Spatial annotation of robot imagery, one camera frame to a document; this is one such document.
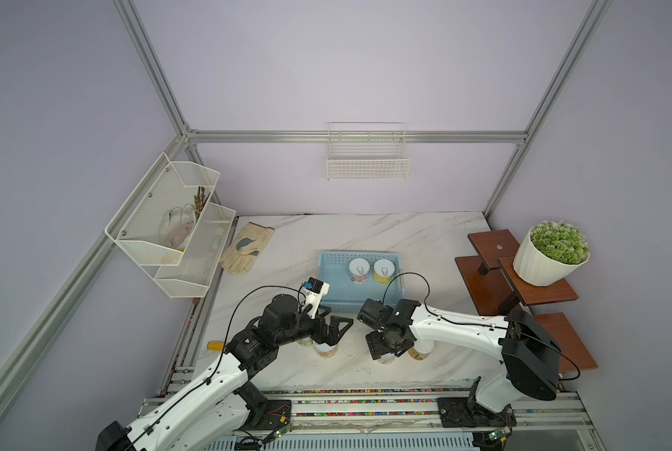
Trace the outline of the pink label can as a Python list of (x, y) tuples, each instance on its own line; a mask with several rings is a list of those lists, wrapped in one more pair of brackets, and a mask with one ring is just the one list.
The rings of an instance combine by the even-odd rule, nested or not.
[(382, 365), (389, 365), (395, 362), (397, 359), (397, 356), (394, 353), (386, 353), (381, 355), (378, 359), (377, 362), (379, 362)]
[(364, 284), (371, 272), (371, 265), (369, 261), (362, 257), (352, 259), (348, 264), (350, 280), (355, 284)]

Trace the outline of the orange label can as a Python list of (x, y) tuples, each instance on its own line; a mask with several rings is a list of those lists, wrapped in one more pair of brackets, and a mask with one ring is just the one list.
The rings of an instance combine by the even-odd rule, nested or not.
[(326, 343), (313, 343), (313, 349), (318, 356), (322, 358), (330, 358), (338, 352), (339, 346), (328, 345)]

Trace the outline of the yellow label can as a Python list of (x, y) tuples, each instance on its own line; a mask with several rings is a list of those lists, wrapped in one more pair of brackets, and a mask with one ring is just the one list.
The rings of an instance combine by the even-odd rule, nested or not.
[(395, 264), (389, 259), (379, 259), (373, 263), (373, 280), (381, 286), (387, 286), (395, 276)]

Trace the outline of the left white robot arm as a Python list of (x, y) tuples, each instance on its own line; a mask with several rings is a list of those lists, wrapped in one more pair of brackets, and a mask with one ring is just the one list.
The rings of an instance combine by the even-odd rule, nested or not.
[(327, 306), (302, 307), (296, 297), (280, 294), (202, 374), (130, 425), (108, 425), (95, 448), (197, 450), (249, 422), (259, 424), (268, 399), (251, 380), (275, 361), (279, 348), (306, 338), (335, 347), (353, 324), (351, 318), (333, 316)]

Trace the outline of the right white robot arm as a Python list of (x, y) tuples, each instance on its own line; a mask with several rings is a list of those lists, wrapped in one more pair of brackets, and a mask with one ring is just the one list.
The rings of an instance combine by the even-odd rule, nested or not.
[(407, 299), (396, 306), (367, 300), (358, 320), (372, 330), (366, 340), (375, 360), (386, 354), (399, 357), (422, 342), (443, 342), (496, 359), (499, 370), (479, 377), (471, 390), (472, 405), (483, 411), (495, 415), (523, 397), (557, 398), (561, 346), (527, 312), (483, 317)]

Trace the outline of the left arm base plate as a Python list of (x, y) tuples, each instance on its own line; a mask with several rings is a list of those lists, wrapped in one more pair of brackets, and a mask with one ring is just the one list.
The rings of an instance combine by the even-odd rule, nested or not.
[(240, 430), (273, 431), (291, 423), (293, 404), (291, 400), (268, 400), (262, 407), (249, 414)]

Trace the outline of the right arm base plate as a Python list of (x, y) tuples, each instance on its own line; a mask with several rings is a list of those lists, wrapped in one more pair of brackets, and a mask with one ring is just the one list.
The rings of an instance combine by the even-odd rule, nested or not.
[(469, 398), (438, 398), (437, 411), (443, 428), (502, 428), (516, 424), (510, 406), (493, 413)]

